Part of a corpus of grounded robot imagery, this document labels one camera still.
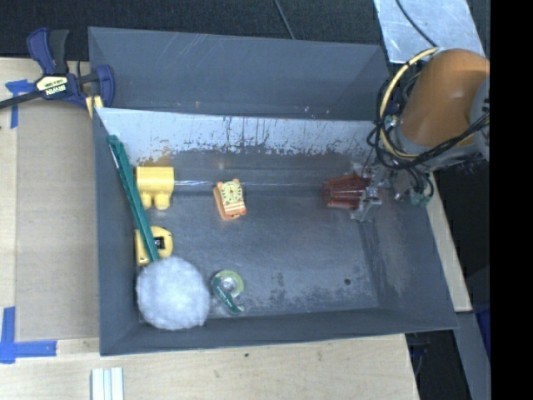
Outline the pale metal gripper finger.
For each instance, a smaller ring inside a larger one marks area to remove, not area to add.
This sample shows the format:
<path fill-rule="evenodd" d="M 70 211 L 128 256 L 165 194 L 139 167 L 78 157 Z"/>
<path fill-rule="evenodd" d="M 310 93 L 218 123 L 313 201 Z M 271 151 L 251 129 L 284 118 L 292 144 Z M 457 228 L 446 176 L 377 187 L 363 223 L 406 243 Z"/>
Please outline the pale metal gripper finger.
<path fill-rule="evenodd" d="M 351 220 L 358 222 L 371 221 L 378 210 L 381 208 L 382 200 L 380 198 L 378 187 L 367 187 L 359 199 L 359 203 L 354 210 L 351 211 Z"/>

